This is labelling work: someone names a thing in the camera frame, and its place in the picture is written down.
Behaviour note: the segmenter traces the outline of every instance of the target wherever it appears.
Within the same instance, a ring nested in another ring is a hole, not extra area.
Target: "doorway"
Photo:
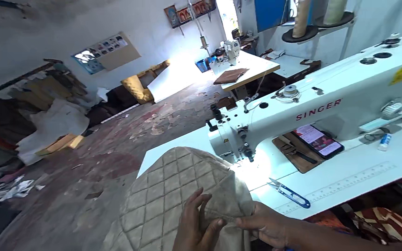
[[[238,18],[234,0],[217,0],[217,6],[223,22],[226,39],[233,40],[232,31],[238,29]]]

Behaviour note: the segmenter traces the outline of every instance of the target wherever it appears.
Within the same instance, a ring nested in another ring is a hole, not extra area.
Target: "blue container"
[[[198,69],[199,69],[201,72],[206,72],[206,71],[208,71],[207,65],[206,65],[204,59],[199,60],[199,61],[197,62],[197,66],[198,66]]]

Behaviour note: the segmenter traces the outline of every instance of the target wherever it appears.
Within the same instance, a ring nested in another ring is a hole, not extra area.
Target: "quilted fabric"
[[[103,242],[104,251],[171,251],[184,202],[204,187],[212,198],[205,208],[207,227],[215,218],[228,223],[215,250],[248,251],[248,232],[234,218],[250,215],[251,195],[230,163],[189,147],[175,147],[135,180]]]
[[[137,99],[140,104],[153,100],[153,96],[148,89],[144,89],[137,75],[131,76],[121,81],[122,85]]]

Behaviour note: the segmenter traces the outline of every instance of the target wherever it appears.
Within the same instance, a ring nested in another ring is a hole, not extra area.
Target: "industrial sewing machine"
[[[356,138],[402,118],[402,37],[308,75],[237,107],[212,107],[209,140],[215,153],[252,162],[259,143],[315,123],[338,141]]]
[[[238,40],[226,40],[221,43],[221,48],[215,50],[217,59],[211,62],[210,68],[216,74],[224,71],[231,65],[237,65],[237,57],[240,53],[240,42]]]

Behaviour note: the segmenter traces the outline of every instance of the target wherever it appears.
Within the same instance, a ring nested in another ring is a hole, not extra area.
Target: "human hand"
[[[274,248],[288,246],[287,228],[291,221],[263,203],[254,201],[251,216],[237,218],[237,227],[252,231],[253,235]]]
[[[215,219],[210,222],[207,229],[202,229],[205,205],[212,198],[211,194],[202,194],[202,192],[203,188],[198,189],[184,204],[173,251],[212,251],[215,248],[220,230],[226,222]]]

